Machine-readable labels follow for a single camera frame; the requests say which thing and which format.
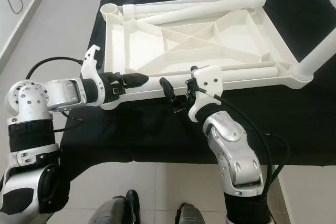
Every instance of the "person's leg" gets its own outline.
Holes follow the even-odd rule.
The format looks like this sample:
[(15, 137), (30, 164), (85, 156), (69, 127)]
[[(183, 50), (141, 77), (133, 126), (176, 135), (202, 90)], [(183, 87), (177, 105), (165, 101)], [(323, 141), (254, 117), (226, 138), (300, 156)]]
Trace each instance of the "person's leg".
[(123, 196), (116, 196), (97, 209), (89, 224), (132, 224), (134, 220), (130, 201)]
[(205, 224), (205, 221), (196, 207), (183, 204), (177, 211), (175, 224)]

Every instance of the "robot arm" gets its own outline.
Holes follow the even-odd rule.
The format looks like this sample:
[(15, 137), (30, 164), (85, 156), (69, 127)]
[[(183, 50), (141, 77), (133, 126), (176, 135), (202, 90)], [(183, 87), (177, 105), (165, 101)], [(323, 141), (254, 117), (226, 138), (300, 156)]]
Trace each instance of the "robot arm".
[(221, 68), (192, 67), (191, 71), (192, 78), (186, 81), (188, 93), (183, 101), (174, 95), (166, 79), (162, 78), (160, 84), (176, 112), (189, 109), (191, 121), (203, 126), (209, 147), (218, 160), (227, 224), (274, 224), (267, 200), (260, 200), (264, 182), (258, 157), (248, 145), (246, 131), (214, 99), (215, 94), (220, 96), (223, 92)]
[(82, 65), (83, 79), (38, 83), (24, 80), (7, 95), (10, 154), (0, 185), (0, 222), (43, 224), (68, 201), (70, 180), (59, 164), (50, 111), (63, 112), (115, 101), (126, 88), (148, 81), (142, 74), (97, 73), (92, 46)]

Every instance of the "tiled floor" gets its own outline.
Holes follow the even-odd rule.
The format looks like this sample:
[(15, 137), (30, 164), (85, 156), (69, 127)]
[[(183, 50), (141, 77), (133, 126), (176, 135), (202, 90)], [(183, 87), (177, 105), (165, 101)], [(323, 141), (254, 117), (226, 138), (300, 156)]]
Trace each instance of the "tiled floor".
[[(184, 202), (199, 208), (207, 224), (225, 223), (217, 165), (132, 162), (104, 163), (82, 173), (71, 183), (69, 203), (48, 224), (85, 224), (101, 204), (129, 189), (139, 194), (143, 224), (173, 224), (176, 210)], [(278, 193), (275, 184), (269, 207), (277, 224), (288, 224)]]

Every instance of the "gray pants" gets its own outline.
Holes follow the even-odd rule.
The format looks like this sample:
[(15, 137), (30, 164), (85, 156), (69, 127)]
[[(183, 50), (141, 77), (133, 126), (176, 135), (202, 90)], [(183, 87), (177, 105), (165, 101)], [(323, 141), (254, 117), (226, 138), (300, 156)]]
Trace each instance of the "gray pants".
[[(89, 224), (132, 224), (134, 220), (129, 201), (117, 196), (101, 205), (89, 220)], [(201, 212), (192, 205), (183, 206), (177, 223), (205, 224)]]

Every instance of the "black cloth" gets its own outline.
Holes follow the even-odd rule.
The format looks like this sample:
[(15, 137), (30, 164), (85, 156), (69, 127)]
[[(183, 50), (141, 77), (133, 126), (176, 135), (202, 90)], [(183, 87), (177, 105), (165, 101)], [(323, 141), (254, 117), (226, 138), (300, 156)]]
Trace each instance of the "black cloth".
[[(101, 0), (100, 5), (159, 1), (170, 0)], [(329, 0), (267, 0), (264, 9), (298, 61), (336, 26), (336, 10)], [(105, 25), (98, 12), (89, 46), (101, 47), (96, 56), (99, 68), (103, 64)], [(260, 87), (225, 91), (223, 97), (246, 112), (262, 131), (288, 140), (292, 150), (289, 164), (335, 165), (335, 73), (336, 57), (300, 90)], [(126, 102), (112, 111), (86, 107), (72, 110), (70, 115), (85, 120), (65, 132), (61, 141), (61, 164), (72, 178), (103, 162), (217, 163), (202, 127), (192, 123), (186, 112), (174, 114), (165, 98)], [(66, 127), (74, 123), (68, 120)], [(251, 132), (248, 139), (264, 164), (260, 140)], [(277, 164), (284, 155), (283, 146), (273, 138), (269, 144)]]

